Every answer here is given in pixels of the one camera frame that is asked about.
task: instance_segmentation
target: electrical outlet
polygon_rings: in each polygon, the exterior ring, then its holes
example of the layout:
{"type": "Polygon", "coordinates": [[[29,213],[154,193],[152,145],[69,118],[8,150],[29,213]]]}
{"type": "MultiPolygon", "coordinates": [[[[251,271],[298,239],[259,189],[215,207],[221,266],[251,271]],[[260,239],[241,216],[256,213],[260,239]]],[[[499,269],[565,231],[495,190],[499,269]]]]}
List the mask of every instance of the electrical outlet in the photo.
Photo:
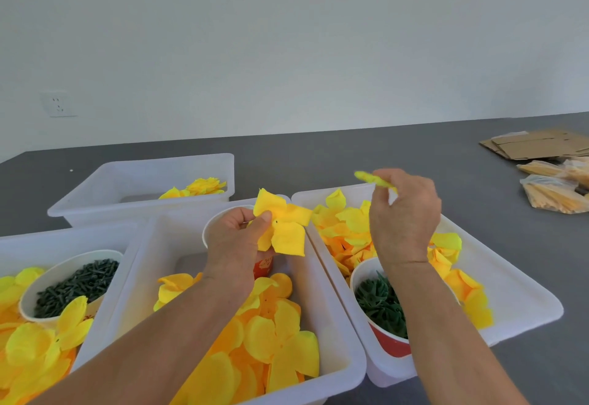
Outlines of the electrical outlet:
{"type": "Polygon", "coordinates": [[[40,103],[50,117],[75,117],[67,92],[41,92],[40,103]]]}

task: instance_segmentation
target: dark gray table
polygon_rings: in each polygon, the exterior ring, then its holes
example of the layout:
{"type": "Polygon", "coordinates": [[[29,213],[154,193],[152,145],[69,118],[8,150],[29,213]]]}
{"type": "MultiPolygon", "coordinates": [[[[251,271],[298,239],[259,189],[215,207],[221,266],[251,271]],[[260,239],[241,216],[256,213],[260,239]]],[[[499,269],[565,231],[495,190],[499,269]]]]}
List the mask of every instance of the dark gray table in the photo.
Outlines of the dark gray table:
{"type": "MultiPolygon", "coordinates": [[[[355,170],[398,166],[431,177],[444,214],[553,292],[559,321],[493,348],[533,404],[589,402],[589,214],[563,215],[529,206],[522,173],[478,145],[501,133],[562,126],[589,134],[589,113],[229,138],[131,143],[25,152],[0,164],[0,235],[67,228],[47,209],[100,165],[231,152],[233,200],[259,188],[297,191],[357,183],[355,170]]],[[[328,404],[425,404],[418,379],[377,388],[365,379],[328,404]]]]}

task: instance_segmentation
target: clear plastic bag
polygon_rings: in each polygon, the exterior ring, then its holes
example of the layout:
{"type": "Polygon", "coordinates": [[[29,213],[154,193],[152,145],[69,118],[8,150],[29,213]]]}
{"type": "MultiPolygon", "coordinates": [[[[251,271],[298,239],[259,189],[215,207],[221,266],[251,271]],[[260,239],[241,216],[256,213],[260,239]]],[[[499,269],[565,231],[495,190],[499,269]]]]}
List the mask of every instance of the clear plastic bag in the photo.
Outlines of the clear plastic bag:
{"type": "Polygon", "coordinates": [[[530,163],[517,165],[517,167],[528,174],[545,175],[548,177],[563,177],[566,174],[562,166],[542,162],[541,160],[532,160],[530,163]]]}
{"type": "Polygon", "coordinates": [[[578,158],[565,161],[563,169],[567,174],[567,179],[589,188],[589,161],[578,160],[578,158]]]}
{"type": "Polygon", "coordinates": [[[589,211],[589,198],[575,192],[576,182],[541,175],[529,175],[519,182],[534,208],[565,214],[589,211]]]}

